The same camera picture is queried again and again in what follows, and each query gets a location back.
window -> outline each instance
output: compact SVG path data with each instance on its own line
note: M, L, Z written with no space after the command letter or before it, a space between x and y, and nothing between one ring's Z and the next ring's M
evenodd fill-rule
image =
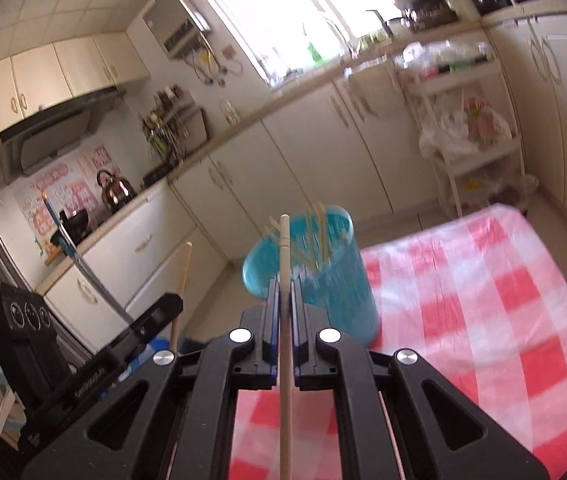
M347 52L358 38L400 16L393 0L215 0L274 86Z

countertop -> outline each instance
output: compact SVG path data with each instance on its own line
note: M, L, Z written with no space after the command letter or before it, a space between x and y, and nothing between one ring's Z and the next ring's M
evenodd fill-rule
M137 198L121 209L121 211L111 216L90 236L81 242L78 246L79 252L81 254L85 254L86 251L96 245L97 242L99 242L99 240L107 234L107 232L113 229L120 221L126 218L126 216L135 211L135 209L144 204L154 190L157 190L159 186L165 186L166 182L177 179L179 175L185 173L190 168L193 168L210 153L214 152L226 142L239 135L243 130L246 130L253 124L258 123L268 115L280 110L294 101L297 101L304 95L329 84L332 80L340 78L343 76L343 72L345 72L345 70L355 68L372 59L384 56L385 54L396 56L403 52L410 43L415 43L416 41L420 41L421 43L431 43L433 41L444 40L464 32L472 32L482 29L483 27L480 22L457 22L451 23L450 25L444 25L443 27L433 28L432 30L418 32L404 38L387 40L366 50L358 57L351 58L350 56L344 56L339 60L339 62L333 62L333 66L329 65L328 68L317 70L317 75L310 74L301 76L297 84L295 84L295 82L291 82L290 84L283 86L281 90L273 91L273 97L267 104L253 110L246 116L242 117L241 122L231 126L224 133L215 136L206 142L206 144L199 150L190 155L184 163L181 164L181 166L172 170L162 180L140 193ZM41 295L45 295L57 282L57 280L59 280L65 272L71 268L71 266L71 259L65 257L63 261L51 270L39 286L37 286L35 289L36 292Z

floor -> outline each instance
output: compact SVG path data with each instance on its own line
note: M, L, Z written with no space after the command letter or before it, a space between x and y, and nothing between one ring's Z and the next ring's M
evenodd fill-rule
M567 220L543 195L537 193L531 198L528 220L537 231L567 281ZM361 249L389 242L429 229L448 221L439 210L393 221L382 227L357 234ZM189 336L198 341L207 341L238 326L241 312L260 300L251 296L241 281L241 269L236 269L222 286L214 300L206 320L189 331Z

kettle handle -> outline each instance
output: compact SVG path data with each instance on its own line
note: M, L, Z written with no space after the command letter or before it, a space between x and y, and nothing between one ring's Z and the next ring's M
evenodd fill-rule
M110 173L108 170L99 170L99 172L97 172L97 185L98 185L99 187L103 187L103 186L104 186L103 184L101 184L101 180L99 180L99 176L100 176L102 173L107 174L107 176L110 177L110 181L111 181L111 182L115 179L115 175L113 175L112 173Z

white shelf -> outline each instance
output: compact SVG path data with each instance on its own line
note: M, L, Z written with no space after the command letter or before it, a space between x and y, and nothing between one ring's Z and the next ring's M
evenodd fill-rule
M500 72L501 66L498 61L479 63L456 72L427 79L421 83L407 84L406 90L410 95L428 96L458 88Z
M500 158L517 153L519 150L521 150L521 139L519 137L515 137L513 140L500 142L478 155L468 156L450 164L449 166L446 165L441 158L435 158L434 160L435 164L439 168L444 171L448 171L454 177L459 177L478 170L479 168L483 168Z

